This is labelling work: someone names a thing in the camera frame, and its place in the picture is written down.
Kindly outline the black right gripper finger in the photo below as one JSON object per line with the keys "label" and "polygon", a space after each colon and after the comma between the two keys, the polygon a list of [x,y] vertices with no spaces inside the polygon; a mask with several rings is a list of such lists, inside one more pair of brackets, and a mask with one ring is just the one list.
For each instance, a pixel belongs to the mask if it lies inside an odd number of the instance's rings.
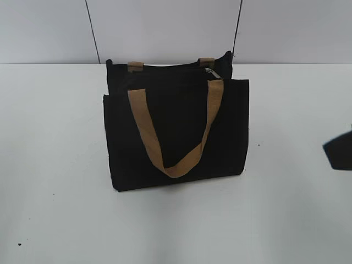
{"label": "black right gripper finger", "polygon": [[323,145],[323,150],[331,167],[335,170],[352,169],[352,135],[351,131],[330,140]]}

